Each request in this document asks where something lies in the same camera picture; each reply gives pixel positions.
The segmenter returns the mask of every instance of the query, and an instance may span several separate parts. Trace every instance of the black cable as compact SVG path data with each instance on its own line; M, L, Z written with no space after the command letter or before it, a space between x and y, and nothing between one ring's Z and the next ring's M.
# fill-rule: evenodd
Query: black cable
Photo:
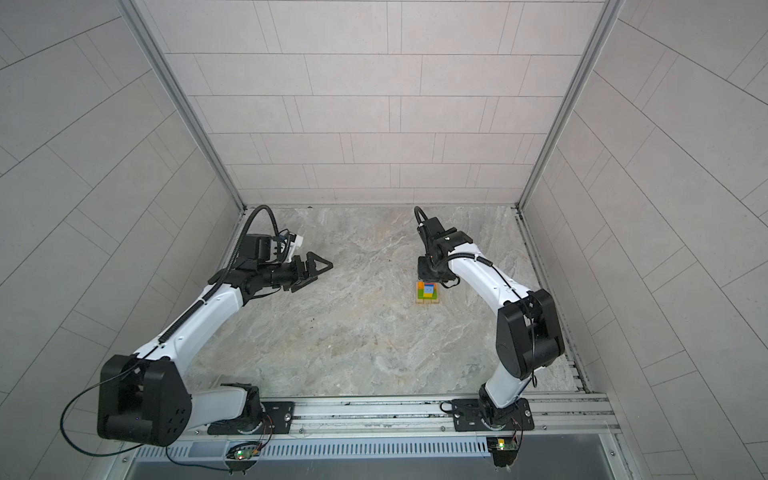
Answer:
M141 359L141 360L143 360L143 359L147 358L147 357L148 357L148 356L149 356L149 355L150 355L152 352L154 352L155 350L157 350L157 347L156 347L156 346L155 346L155 347L154 347L152 350L150 350L150 351L149 351L149 353L147 353L147 355L145 355L145 356L141 357L140 359ZM65 432L65 431L64 431L64 420L65 420L65 418L66 418L66 416L67 416L67 410L69 410L69 407L70 407L70 406L71 406L73 403L75 403L75 401L77 401L77 399L79 399L79 398L80 398L80 397L82 397L82 396L83 396L85 393L87 393L87 392L90 392L92 389L95 389L96 387L98 387L98 386L100 386L100 385L104 385L105 383L107 383L107 382L111 382L112 380L121 379L121 378L123 378L123 377L127 376L129 373L131 373L131 372L133 372L133 371L134 371L134 367L135 367L135 365L133 365L133 366L132 366L131 368L129 368L129 369L125 369L123 372L120 372L120 373L118 373L117 375L115 375L115 376L113 376L113 377L111 377L111 378L108 378L108 379L106 379L106 380L102 380L101 382L99 382L99 383L97 383L97 384L95 384L95 385L89 386L88 388L86 388L86 389L85 389L85 390L83 390L82 392L78 393L78 394L77 394L77 395L76 395L76 396L75 396L75 397L74 397L72 400L70 400L70 401L69 401L69 403L67 404L67 406L65 406L65 407L64 407L64 410L62 410L62 411L61 411L61 417L60 417L60 418L59 418L59 420L58 420L58 431L61 433L61 436L62 436L62 437L64 437L64 440L65 440L65 441L66 441L66 442L69 444L69 446L71 446L73 449L77 450L78 452L80 452L80 453L82 453L82 454L84 454L84 455L88 455L89 457L111 457L111 456L114 456L114 455L120 455L121 453L130 452L131 450L135 450L135 449L137 449L137 448L139 448L139 447L141 447L141 446L143 446L143 445L144 445L143 443L140 443L139 445L136 445L136 446L130 447L129 449L120 450L119 452L112 452L112 453L93 453L93 452L86 452L85 450L83 450L83 449L81 449L80 447L78 447L77 445L75 445L75 444L74 444L74 443L73 443L73 442L72 442L72 441L69 439L69 437L67 436L67 432Z
M173 460L170 455L168 455L168 447L165 447L165 456L168 457L168 460L170 460L171 463L175 465L180 465L182 467L198 467L198 468L205 468L207 470L216 470L217 472L229 472L232 473L232 470L229 468L216 468L216 467L209 467L208 465L198 465L197 463L181 463L177 462L176 460Z

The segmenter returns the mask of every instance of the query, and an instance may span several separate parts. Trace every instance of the marble floor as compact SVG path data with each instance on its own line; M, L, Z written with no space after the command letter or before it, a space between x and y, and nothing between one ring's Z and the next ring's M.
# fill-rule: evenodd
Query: marble floor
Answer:
M519 283L538 282L509 207L429 207L465 231ZM219 328L185 374L187 388L258 385L262 396L477 393L498 363L495 312L465 283L440 303L415 303L424 247L412 207L277 208L280 229L304 236L334 268L295 292L252 300ZM271 231L259 214L253 233ZM564 357L536 391L576 390Z

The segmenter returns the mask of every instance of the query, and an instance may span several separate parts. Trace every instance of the wall tile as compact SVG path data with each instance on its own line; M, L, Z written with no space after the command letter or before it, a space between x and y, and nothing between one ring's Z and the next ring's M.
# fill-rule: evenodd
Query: wall tile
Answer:
M558 140L558 150L579 180L584 181L603 149L603 144L581 117L572 113Z
M387 97L296 97L307 132L387 132Z
M485 98L485 108L483 108L482 120L480 121L480 133L490 133L491 125L493 124L493 117L496 115L497 104L498 97Z
M683 349L615 237L593 255L589 265L641 367Z
M768 263L729 283L723 287L723 292L762 341L768 343L768 324L765 321L768 318L768 293L765 285L768 285Z
M768 5L760 0L715 0L707 8L695 0L654 4L639 29L723 78L766 31Z
M99 76L101 77L101 80L104 80L104 83L107 84L110 90L112 90L112 93L115 93L123 88L123 84L120 83L117 75L114 74L114 71L112 71L112 68L109 66L107 61L104 60L104 57L101 56L101 53L96 48L96 45L94 45L94 42L88 37L87 32L81 33L77 37L74 37L72 40L74 40L74 43L78 44L78 47L83 52L83 55L85 55L91 65L93 65L93 68L96 69Z
M517 95L529 60L527 55L424 55L421 94Z
M179 165L182 165L197 147L187 125L178 112L157 127L156 133Z
M62 223L0 286L0 391L11 391L108 259Z
M664 51L664 54L661 55L661 60L656 64L654 70L650 73L650 77L648 77L643 84L643 87L640 89L640 93L638 93L637 97L632 101L635 107L640 108L641 110L645 108L648 100L650 100L650 96L654 94L659 87L659 84L664 80L664 77L667 76L667 72L672 68L672 65L674 65L675 60L677 60L677 57L679 56L680 55L671 48L667 48L667 50Z
M48 146L95 187L163 119L147 89L136 81L74 122Z
M691 373L662 383L654 387L654 393L698 478L760 479L762 475L701 375ZM718 455L701 448L701 439L711 435L713 422L722 442Z
M402 2L387 2L387 53L402 53Z
M719 285L768 260L768 227L661 130L627 172Z
M415 188L415 204L483 204L487 188Z
M163 210L160 205L152 202L147 208L147 212L149 212L173 237L179 234L179 226L165 213L165 210Z
M654 129L645 115L595 73L589 77L576 112L622 167Z
M387 188L389 165L315 165L319 188Z
M646 276L683 242L616 160L609 160L589 194L624 251Z
M692 61L675 61L644 112L738 198L768 177L768 105Z
M523 194L522 188L489 188L487 204L516 204Z
M252 2L151 0L147 6L170 53L266 53Z
M267 51L269 53L283 53L283 49L280 47L280 38L278 38L277 30L275 29L275 22L272 19L270 3L265 2L264 0L258 0L253 2L253 7L256 9L256 13L259 17L259 25L261 26L261 32L264 35Z
M263 164L250 134L211 134L216 153L225 165Z
M88 37L123 85L150 69L147 58L122 18L89 30Z
M498 99L491 132L545 134L554 121L559 97L503 97Z
M600 10L594 3L526 3L512 53L581 55Z
M511 164L520 134L447 134L444 164Z
M552 241L552 246L558 255L565 278L571 285L571 291L576 297L581 314L585 320L589 321L607 307L608 302L568 225L565 225L557 238Z
M507 11L504 3L405 2L402 53L493 55Z
M106 351L74 333L56 330L0 406L0 463L9 478L29 478L40 456L28 453L54 437L62 409L85 386Z
M263 134L274 164L342 164L338 134Z
M594 335L600 329L602 329L607 324L613 322L614 320L616 320L614 311L611 310L609 306L606 306L600 312L598 312L597 315L593 316L587 321L587 328L589 329L589 333Z
M24 58L22 51L14 45L13 41L2 30L0 30L0 57L3 58L6 64L15 63Z
M337 188L337 204L412 204L412 188Z
M181 232L176 235L176 240L157 268L157 275L174 289L181 291L213 229L213 224L199 207L192 210L189 219L181 227Z
M565 95L576 66L578 55L533 55L520 95L547 97Z
M174 113L176 105L168 96L168 92L165 91L165 87L160 83L160 79L154 70L141 75L141 83L144 84L149 94L152 95L152 100L160 108L160 111L163 112L164 117Z
M568 165L563 166L552 187L552 195L571 226L576 241L584 249L605 225L605 220Z
M98 0L84 2L3 2L0 28L24 55L31 55L66 38L117 18L114 4Z
M336 202L333 190L329 188L263 189L259 192L262 198L260 203L265 204L301 205L305 207L309 204L334 204Z
M311 95L302 55L197 54L214 95Z
M682 247L643 278L645 286L651 292L655 292L660 286L672 280L677 274L694 263L696 263L696 257L688 250L688 247Z
M152 276L152 280L149 281L149 286L170 302L175 302L179 297L178 290L157 275Z
M768 350L698 263L654 293L744 442L766 440Z
M616 22L594 70L623 96L634 100L665 50L648 35Z
M292 131L281 97L219 96L196 99L214 133Z
M112 238L122 241L171 175L145 140L88 194L78 209Z
M88 452L95 452L101 444L101 438L97 435L77 432L67 432L67 435L78 447ZM45 451L30 480L43 480L45 478L81 480L90 464L91 458L76 452L59 432L51 446Z
M523 188L531 175L531 165L497 165L483 164L480 166L476 187L491 188Z
M558 306L558 315L561 325L568 332L568 341L571 349L575 351L576 357L581 361L580 365L589 365L600 358L597 347L594 345L592 335L589 333L587 323L581 310L576 304L576 298L571 292L571 287L565 279L565 274L557 260L549 267L547 272L552 295Z
M660 360L643 369L645 378L651 386L668 380L676 379L679 376L686 375L696 371L696 366L690 361L688 354L683 351Z
M306 55L306 68L315 95L418 95L422 59L415 55Z
M48 147L0 177L0 279L5 280L90 189Z
M434 134L352 134L357 164L432 163Z
M0 144L23 159L109 95L74 41L3 68Z
M165 59L187 95L212 95L197 59L191 53L169 53Z
M119 330L173 239L149 213L142 215L75 309Z
M95 243L97 247L101 248L105 253L110 255L118 248L119 243L105 231L103 231L96 223L93 223L90 218L86 217L80 210L75 208L67 218L65 222L70 227L74 228L83 237L89 239Z
M484 106L483 97L403 97L402 131L476 133Z
M197 150L160 190L155 202L177 226L182 227L214 178L208 161Z
M745 445L761 472L768 472L768 442Z
M387 53L384 2L270 2L270 8L283 53Z
M233 165L243 188L308 188L301 165Z
M641 451L678 450L680 446L672 428L664 418L619 324L612 322L595 333L594 342Z
M431 165L403 164L400 166L400 187L464 188L469 165L450 164L435 169Z
M682 450L645 454L650 472L654 475L687 475L693 474L687 458Z
M113 329L109 329L98 322L94 322L74 310L67 315L67 318L61 324L61 328L77 333L79 336L84 336L107 348L109 348L114 338L118 335Z

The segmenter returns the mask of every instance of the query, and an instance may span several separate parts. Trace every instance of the tiled wall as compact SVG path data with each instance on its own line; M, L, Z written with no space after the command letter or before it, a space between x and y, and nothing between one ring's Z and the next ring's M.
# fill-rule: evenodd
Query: tiled wall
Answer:
M517 201L602 7L137 3L249 204Z
M768 474L766 31L763 0L627 0L525 208L647 478Z
M238 213L111 0L0 2L0 29L0 478L80 480L62 409L200 292ZM95 400L67 429L114 451Z

